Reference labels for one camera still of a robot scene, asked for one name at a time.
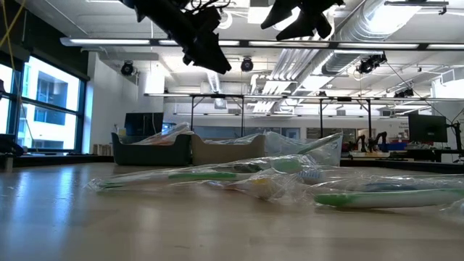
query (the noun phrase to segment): white wall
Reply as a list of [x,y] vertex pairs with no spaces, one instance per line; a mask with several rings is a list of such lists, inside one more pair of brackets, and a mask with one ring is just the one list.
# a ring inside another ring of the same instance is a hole
[[[233,101],[228,102],[229,109],[238,108]],[[173,115],[177,113],[189,113],[191,105],[187,103],[165,103],[165,122],[183,123],[190,122],[190,115]],[[227,110],[220,112],[212,110],[212,104],[199,104],[194,113],[227,113]],[[240,127],[241,117],[237,116],[194,116],[194,126],[224,126]],[[277,128],[300,128],[300,138],[306,138],[306,128],[319,128],[320,120],[315,117],[245,117],[246,127],[277,127]],[[377,133],[386,131],[389,137],[395,136],[404,129],[408,128],[407,119],[372,119],[372,128]],[[364,118],[327,118],[323,119],[324,128],[369,128],[368,119]]]
[[127,112],[162,112],[162,98],[143,96],[144,85],[136,86],[104,64],[96,53],[89,54],[86,119],[83,152],[92,144],[109,144],[115,125],[124,127]]

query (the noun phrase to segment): plastic bag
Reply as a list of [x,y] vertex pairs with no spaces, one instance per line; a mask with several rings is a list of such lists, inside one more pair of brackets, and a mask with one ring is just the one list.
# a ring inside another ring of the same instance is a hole
[[302,155],[246,159],[219,165],[202,165],[172,170],[149,170],[106,179],[94,179],[89,187],[95,191],[137,189],[141,186],[156,187],[173,183],[194,181],[230,181],[250,179],[253,175],[270,170],[273,173],[305,173],[315,163]]
[[425,207],[464,199],[463,175],[378,176],[361,173],[357,177],[331,177],[323,170],[320,172],[327,182],[313,185],[307,191],[316,203],[333,207]]
[[[208,140],[204,142],[208,144],[243,145],[250,144],[258,135],[259,134],[252,134],[231,140]],[[275,132],[265,132],[264,135],[266,136],[265,151],[266,155],[269,157],[293,154],[310,155],[319,165],[340,166],[343,133],[333,134],[310,142],[288,138]]]
[[302,178],[297,174],[281,173],[271,168],[235,183],[210,182],[223,189],[241,191],[272,203],[293,204],[310,201]]
[[180,123],[172,129],[164,130],[163,132],[150,136],[144,139],[143,141],[132,143],[130,145],[169,146],[173,145],[175,140],[177,139],[177,136],[181,134],[194,134],[193,131],[190,131],[190,124]]
[[448,219],[464,223],[464,199],[441,209],[440,213]]

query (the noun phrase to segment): desk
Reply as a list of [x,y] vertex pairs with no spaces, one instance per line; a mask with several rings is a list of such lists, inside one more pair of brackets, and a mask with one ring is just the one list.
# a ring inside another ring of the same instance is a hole
[[412,157],[414,160],[441,162],[443,154],[463,154],[464,151],[457,149],[408,149],[405,153],[406,157]]
[[[279,205],[206,185],[96,194],[92,179],[147,170],[111,163],[0,173],[2,260],[451,260],[461,225],[439,208]],[[404,171],[372,169],[377,175]]]

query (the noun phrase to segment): wooden table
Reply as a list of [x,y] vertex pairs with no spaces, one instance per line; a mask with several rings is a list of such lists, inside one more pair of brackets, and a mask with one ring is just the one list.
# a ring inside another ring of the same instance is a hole
[[146,169],[94,163],[0,174],[0,260],[464,258],[464,227],[430,209],[284,206],[206,185],[84,188],[92,178]]

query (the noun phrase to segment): ceiling pipe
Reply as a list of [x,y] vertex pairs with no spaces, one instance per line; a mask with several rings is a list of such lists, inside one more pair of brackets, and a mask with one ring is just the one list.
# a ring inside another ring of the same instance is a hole
[[276,74],[279,72],[279,70],[282,68],[283,61],[287,59],[287,56],[289,55],[289,52],[292,51],[291,49],[284,49],[281,52],[281,55],[278,58],[277,63],[275,64],[274,70],[270,74],[270,78],[274,79],[276,77]]
[[280,80],[286,80],[286,72],[288,72],[290,66],[293,64],[293,61],[297,61],[298,58],[301,56],[302,54],[302,50],[293,50],[291,56],[289,56],[289,60],[287,61],[287,63],[282,67],[280,73],[278,74],[278,78]]
[[[336,41],[384,41],[399,30],[420,10],[420,7],[384,6],[385,0],[366,0],[346,25],[334,35]],[[333,78],[314,78],[314,74],[338,75],[359,59],[359,54],[336,54],[331,50],[319,51],[311,65],[299,78],[309,89],[318,89]]]
[[312,50],[302,50],[301,55],[297,57],[297,60],[295,61],[295,64],[293,67],[290,69],[288,73],[285,74],[285,78],[291,79],[291,76],[301,67],[304,66],[303,62],[305,61],[305,58],[310,54]]

